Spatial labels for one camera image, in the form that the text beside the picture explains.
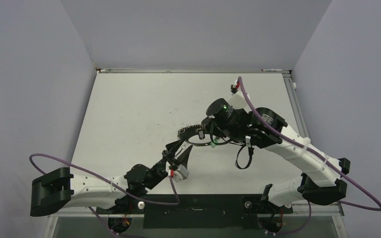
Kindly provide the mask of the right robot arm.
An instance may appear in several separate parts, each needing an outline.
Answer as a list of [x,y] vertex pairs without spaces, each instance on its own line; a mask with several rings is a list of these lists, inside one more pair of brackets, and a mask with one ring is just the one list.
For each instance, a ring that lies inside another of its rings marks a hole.
[[341,174],[349,173],[348,159],[329,158],[327,161],[331,165],[328,166],[308,151],[310,141],[302,138],[283,117],[264,107],[256,111],[269,126],[289,137],[292,143],[272,133],[253,112],[236,109],[223,98],[208,106],[203,125],[211,136],[226,136],[248,149],[254,146],[265,149],[302,171],[300,176],[290,181],[265,186],[260,199],[264,211],[273,212],[278,207],[302,199],[316,205],[329,205],[346,197],[347,183],[341,179]]

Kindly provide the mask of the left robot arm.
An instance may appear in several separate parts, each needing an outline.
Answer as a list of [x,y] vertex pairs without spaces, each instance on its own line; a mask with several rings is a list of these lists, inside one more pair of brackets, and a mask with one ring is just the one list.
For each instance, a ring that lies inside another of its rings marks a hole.
[[174,192],[174,202],[145,199],[165,178],[170,182],[182,182],[188,176],[189,156],[193,145],[184,139],[169,143],[162,152],[162,158],[152,167],[134,165],[123,176],[103,177],[95,172],[46,154],[32,154],[29,157],[34,168],[38,166],[34,157],[45,157],[65,164],[32,181],[30,216],[44,217],[69,207],[97,207],[122,213],[135,199],[144,204],[178,206],[180,198]]

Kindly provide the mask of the key with grey tag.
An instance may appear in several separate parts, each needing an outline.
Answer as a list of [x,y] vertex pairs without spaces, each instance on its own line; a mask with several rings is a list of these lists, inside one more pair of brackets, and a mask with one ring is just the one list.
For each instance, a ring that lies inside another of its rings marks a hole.
[[203,129],[199,129],[197,134],[198,134],[198,137],[199,137],[200,140],[205,139],[205,132],[204,132]]

